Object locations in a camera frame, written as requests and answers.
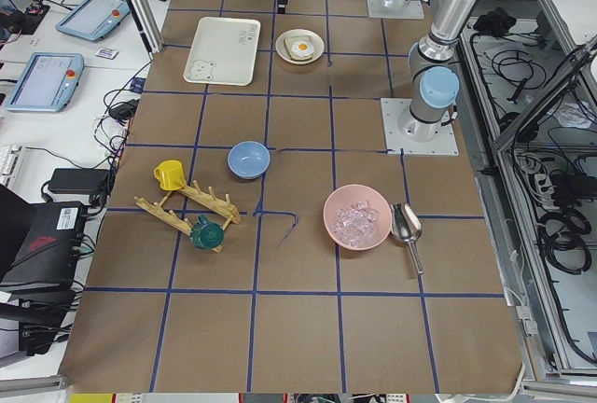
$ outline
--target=white plate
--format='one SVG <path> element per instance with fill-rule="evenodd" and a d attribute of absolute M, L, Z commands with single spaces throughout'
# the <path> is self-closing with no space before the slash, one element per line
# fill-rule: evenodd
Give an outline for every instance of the white plate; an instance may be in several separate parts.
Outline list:
<path fill-rule="evenodd" d="M 288 50 L 286 49 L 286 45 L 284 43 L 284 40 L 287 37 L 300 36 L 308 36 L 311 39 L 313 48 L 315 49 L 313 56 L 307 61 L 296 61 L 290 58 L 290 54 L 288 53 Z M 287 32 L 284 32 L 281 35 L 279 35 L 278 39 L 276 39 L 276 51 L 284 61 L 287 61 L 291 64 L 309 64 L 314 61 L 317 61 L 321 57 L 321 55 L 324 54 L 324 40 L 317 33 L 314 33 L 311 30 L 303 30 L 302 28 L 288 30 Z"/>
<path fill-rule="evenodd" d="M 183 78 L 189 83 L 246 86 L 253 79 L 259 21 L 202 18 Z"/>

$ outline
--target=metal serving spoon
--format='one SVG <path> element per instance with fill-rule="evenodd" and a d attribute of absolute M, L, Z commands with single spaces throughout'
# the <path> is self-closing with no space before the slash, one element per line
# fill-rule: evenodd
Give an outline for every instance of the metal serving spoon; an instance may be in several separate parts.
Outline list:
<path fill-rule="evenodd" d="M 423 263 L 417 251 L 417 240 L 419 240 L 423 233 L 421 222 L 407 203 L 392 204 L 391 207 L 394 216 L 392 220 L 392 234 L 398 242 L 404 243 L 409 248 L 417 274 L 423 274 Z"/>

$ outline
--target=yellow mug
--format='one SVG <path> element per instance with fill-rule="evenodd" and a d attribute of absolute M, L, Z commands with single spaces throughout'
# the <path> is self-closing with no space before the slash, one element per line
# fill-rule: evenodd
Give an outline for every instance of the yellow mug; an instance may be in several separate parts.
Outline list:
<path fill-rule="evenodd" d="M 153 171 L 153 175 L 160 181 L 163 190 L 180 190 L 187 184 L 183 162 L 180 160 L 165 160 Z"/>

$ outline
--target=red logo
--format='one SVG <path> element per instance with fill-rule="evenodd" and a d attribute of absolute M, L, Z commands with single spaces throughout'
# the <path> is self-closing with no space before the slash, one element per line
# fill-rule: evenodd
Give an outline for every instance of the red logo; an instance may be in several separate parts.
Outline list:
<path fill-rule="evenodd" d="M 36 251 L 37 249 L 41 249 L 44 246 L 47 246 L 50 243 L 55 243 L 57 240 L 54 237 L 49 237 L 47 235 L 42 235 L 37 237 L 29 244 L 29 252 Z"/>

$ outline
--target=blue tablet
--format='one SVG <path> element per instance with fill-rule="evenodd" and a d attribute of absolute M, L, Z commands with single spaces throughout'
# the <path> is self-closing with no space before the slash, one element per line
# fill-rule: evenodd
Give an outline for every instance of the blue tablet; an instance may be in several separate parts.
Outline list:
<path fill-rule="evenodd" d="M 79 53 L 32 54 L 8 98 L 7 111 L 60 111 L 70 102 L 83 68 Z"/>
<path fill-rule="evenodd" d="M 84 0 L 56 24 L 56 30 L 97 41 L 118 27 L 129 12 L 125 0 Z"/>

